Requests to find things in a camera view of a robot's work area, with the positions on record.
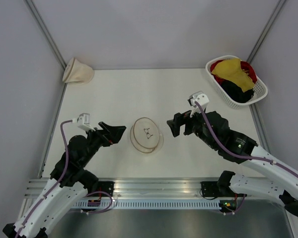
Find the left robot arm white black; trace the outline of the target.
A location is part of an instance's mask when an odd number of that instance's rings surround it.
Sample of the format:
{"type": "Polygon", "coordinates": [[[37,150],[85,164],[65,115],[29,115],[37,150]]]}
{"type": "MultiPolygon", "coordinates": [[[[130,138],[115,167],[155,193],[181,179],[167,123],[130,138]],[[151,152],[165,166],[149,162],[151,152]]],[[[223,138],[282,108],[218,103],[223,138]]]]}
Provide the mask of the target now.
{"type": "Polygon", "coordinates": [[[40,195],[25,215],[3,228],[8,238],[48,237],[76,202],[98,192],[99,179],[85,166],[100,148],[117,144],[126,130],[125,126],[110,126],[104,122],[99,122],[99,126],[87,127],[86,135],[64,140],[65,152],[40,195]]]}

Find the yellow bra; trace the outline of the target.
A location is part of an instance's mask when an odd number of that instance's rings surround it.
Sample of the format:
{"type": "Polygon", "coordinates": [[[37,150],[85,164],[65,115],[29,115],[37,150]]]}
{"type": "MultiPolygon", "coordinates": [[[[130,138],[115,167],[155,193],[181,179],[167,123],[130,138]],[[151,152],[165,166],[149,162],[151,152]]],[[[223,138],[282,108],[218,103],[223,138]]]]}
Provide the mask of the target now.
{"type": "Polygon", "coordinates": [[[241,68],[239,58],[225,59],[219,62],[211,73],[221,79],[225,79],[238,86],[242,92],[253,89],[254,82],[241,68]]]}

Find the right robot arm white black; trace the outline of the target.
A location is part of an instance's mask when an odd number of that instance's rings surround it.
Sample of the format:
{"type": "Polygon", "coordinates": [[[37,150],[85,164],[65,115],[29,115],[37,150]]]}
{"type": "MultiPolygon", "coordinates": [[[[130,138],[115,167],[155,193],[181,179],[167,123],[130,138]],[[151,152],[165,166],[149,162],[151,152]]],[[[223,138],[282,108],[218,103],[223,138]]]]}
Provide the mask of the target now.
{"type": "Polygon", "coordinates": [[[298,171],[281,162],[245,134],[229,128],[228,120],[217,112],[176,113],[167,121],[172,135],[194,134],[215,150],[223,159],[249,167],[267,178],[251,179],[231,171],[223,171],[217,181],[217,191],[223,196],[245,194],[274,201],[298,217],[298,171]]]}

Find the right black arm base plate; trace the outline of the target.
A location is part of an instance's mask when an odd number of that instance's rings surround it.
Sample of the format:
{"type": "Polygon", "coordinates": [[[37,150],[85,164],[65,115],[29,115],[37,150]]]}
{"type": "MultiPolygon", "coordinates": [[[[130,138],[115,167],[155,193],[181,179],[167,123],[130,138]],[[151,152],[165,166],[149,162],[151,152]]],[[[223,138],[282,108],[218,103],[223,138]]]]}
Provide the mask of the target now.
{"type": "Polygon", "coordinates": [[[230,183],[218,183],[217,181],[202,181],[201,190],[202,197],[204,198],[235,198],[237,197],[247,197],[247,195],[242,193],[235,193],[230,189],[230,183]]]}

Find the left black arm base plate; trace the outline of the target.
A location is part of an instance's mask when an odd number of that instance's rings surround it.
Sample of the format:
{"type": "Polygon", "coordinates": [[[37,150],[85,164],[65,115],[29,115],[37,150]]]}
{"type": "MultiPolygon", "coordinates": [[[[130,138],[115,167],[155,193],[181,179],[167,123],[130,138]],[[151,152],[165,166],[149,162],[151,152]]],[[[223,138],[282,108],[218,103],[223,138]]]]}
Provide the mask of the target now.
{"type": "Polygon", "coordinates": [[[100,196],[109,197],[113,196],[114,192],[114,181],[105,180],[99,181],[97,186],[93,187],[91,191],[88,192],[87,197],[100,196]]]}

